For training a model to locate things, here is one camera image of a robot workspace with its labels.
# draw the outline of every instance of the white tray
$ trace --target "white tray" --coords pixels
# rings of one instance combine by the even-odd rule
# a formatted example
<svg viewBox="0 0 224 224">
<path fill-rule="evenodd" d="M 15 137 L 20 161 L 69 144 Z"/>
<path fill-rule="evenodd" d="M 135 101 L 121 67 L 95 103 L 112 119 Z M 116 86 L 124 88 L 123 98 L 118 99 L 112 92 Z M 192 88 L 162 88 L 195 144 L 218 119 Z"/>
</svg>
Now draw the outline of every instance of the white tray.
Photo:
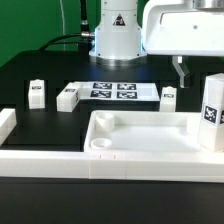
<svg viewBox="0 0 224 224">
<path fill-rule="evenodd" d="M 100 130 L 103 113 L 114 115 L 114 128 L 106 117 L 108 130 Z M 84 145 L 90 178 L 224 182 L 224 153 L 200 147 L 199 121 L 200 113 L 93 112 Z M 93 144 L 102 138 L 107 141 Z"/>
</svg>

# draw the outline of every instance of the white cube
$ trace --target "white cube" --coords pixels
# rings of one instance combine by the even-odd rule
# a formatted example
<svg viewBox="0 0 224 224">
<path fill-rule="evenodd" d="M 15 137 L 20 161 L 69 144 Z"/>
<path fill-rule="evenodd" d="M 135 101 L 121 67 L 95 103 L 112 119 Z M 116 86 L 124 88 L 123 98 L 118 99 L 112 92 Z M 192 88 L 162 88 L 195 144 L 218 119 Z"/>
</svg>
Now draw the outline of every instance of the white cube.
<svg viewBox="0 0 224 224">
<path fill-rule="evenodd" d="M 224 74 L 206 78 L 199 143 L 210 151 L 224 150 Z"/>
<path fill-rule="evenodd" d="M 72 112 L 80 100 L 81 83 L 70 82 L 57 96 L 57 111 Z"/>
<path fill-rule="evenodd" d="M 173 87 L 164 87 L 160 100 L 160 112 L 176 111 L 177 89 Z"/>
<path fill-rule="evenodd" d="M 15 109 L 3 109 L 0 113 L 0 146 L 16 126 Z"/>
<path fill-rule="evenodd" d="M 29 87 L 29 108 L 42 109 L 45 108 L 45 86 L 44 80 L 32 80 Z"/>
</svg>

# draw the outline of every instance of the printed marker sheet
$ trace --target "printed marker sheet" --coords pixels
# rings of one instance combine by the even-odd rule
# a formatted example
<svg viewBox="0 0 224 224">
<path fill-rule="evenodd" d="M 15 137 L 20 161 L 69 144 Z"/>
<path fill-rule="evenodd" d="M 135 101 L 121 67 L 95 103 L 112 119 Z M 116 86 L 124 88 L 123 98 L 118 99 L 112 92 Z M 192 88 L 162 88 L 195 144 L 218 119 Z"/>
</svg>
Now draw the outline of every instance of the printed marker sheet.
<svg viewBox="0 0 224 224">
<path fill-rule="evenodd" d="M 154 83 L 82 82 L 80 99 L 160 101 Z"/>
</svg>

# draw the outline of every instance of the white robot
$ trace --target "white robot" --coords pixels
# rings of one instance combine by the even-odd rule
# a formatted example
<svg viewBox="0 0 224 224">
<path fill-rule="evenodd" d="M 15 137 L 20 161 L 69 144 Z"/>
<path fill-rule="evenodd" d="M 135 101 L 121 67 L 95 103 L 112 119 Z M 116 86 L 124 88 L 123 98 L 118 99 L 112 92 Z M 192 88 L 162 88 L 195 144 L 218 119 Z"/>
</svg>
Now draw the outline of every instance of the white robot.
<svg viewBox="0 0 224 224">
<path fill-rule="evenodd" d="M 142 30 L 137 4 L 101 0 L 91 61 L 116 66 L 145 62 L 147 53 L 172 55 L 184 87 L 185 56 L 224 56 L 224 0 L 150 0 Z"/>
</svg>

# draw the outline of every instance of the black table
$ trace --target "black table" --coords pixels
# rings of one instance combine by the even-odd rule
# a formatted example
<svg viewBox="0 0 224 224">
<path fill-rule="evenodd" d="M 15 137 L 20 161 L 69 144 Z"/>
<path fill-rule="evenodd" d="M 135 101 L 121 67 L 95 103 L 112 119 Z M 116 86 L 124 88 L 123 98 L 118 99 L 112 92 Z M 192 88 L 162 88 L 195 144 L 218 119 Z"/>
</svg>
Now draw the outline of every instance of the black table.
<svg viewBox="0 0 224 224">
<path fill-rule="evenodd" d="M 224 71 L 218 58 L 189 57 L 191 88 L 179 88 L 171 57 L 149 56 L 127 68 L 92 64 L 76 52 L 22 52 L 0 68 L 0 109 L 16 108 L 8 150 L 83 151 L 93 110 L 156 111 L 157 102 L 80 101 L 72 113 L 56 111 L 56 96 L 71 81 L 156 83 L 178 88 L 177 111 L 199 112 L 205 77 Z M 29 81 L 46 80 L 44 110 L 28 109 Z M 0 178 L 0 223 L 223 224 L 224 184 Z"/>
</svg>

